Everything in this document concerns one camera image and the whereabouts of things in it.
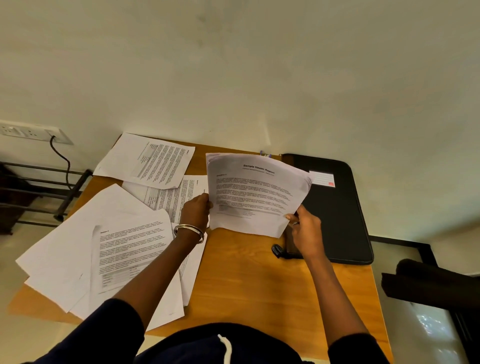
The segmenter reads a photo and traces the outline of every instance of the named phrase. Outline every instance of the white label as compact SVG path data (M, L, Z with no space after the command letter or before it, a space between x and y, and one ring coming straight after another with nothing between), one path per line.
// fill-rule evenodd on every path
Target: white label
M319 184L321 186L335 187L335 180L333 174L310 171L310 175L313 177L313 184Z

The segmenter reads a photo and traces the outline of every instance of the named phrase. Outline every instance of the forearm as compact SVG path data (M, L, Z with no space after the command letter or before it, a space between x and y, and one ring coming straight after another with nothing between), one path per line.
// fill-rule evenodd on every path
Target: forearm
M368 333L355 308L336 278L325 255L305 259L312 274L324 323L327 345L343 336Z
M142 319L144 329L185 257L192 251L198 235L181 229L170 245L128 282L115 296L130 304Z

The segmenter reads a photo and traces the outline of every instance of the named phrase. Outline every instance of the silver bangle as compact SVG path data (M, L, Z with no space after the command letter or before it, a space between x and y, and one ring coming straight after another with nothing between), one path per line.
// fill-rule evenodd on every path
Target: silver bangle
M192 230L192 231L196 232L198 235L200 235L200 240L198 241L197 244L201 244L201 243L204 242L204 233L202 233L202 231L198 227L193 226L193 225L188 225L188 224L177 225L173 229L173 233L175 234L175 236L177 236L177 233L178 233L179 229L188 229L188 230Z

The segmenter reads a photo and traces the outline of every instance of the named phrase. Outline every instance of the wooden tabletop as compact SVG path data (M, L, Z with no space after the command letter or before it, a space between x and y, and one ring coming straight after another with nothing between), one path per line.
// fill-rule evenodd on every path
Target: wooden tabletop
M205 153L254 154L179 143L196 147L186 174L206 174ZM121 185L122 181L94 176L70 214L114 183ZM302 357L328 359L322 317L307 266L303 260L277 259L271 251L275 243L283 244L281 238L226 229L209 231L190 304L185 307L185 317L148 334L168 336L184 328L211 322L235 322L286 342ZM372 268L344 264L333 266L366 327L375 336L388 360L393 362ZM25 284L10 302L8 312L50 321L81 322Z

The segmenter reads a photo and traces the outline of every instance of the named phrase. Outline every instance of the power cord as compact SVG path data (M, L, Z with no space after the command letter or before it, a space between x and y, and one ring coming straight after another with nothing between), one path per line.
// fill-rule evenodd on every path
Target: power cord
M60 153L58 152L58 150L55 149L55 147L53 146L53 139L54 139L54 138L55 138L55 136L52 135L52 137L50 138L50 146L52 147L52 149L53 149L53 151L54 151L55 153L57 153L61 158L63 158L64 160L66 160L67 163L68 163L67 173L65 174L65 180L67 181L67 187L68 187L68 189L71 190L72 188L70 187L70 183L68 182L68 173L70 172L70 161L69 161L67 158L65 158L62 154L60 154Z

